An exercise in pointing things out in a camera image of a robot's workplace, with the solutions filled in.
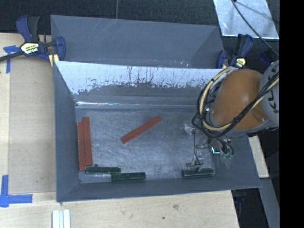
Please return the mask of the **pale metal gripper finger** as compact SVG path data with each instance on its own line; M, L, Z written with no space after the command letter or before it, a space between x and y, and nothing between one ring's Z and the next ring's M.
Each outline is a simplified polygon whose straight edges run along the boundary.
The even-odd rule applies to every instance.
M200 134L200 130L190 122L184 122L182 128L189 136Z
M205 158L202 155L202 151L200 149L194 149L193 159L191 162L186 163L187 169L199 169L203 163Z

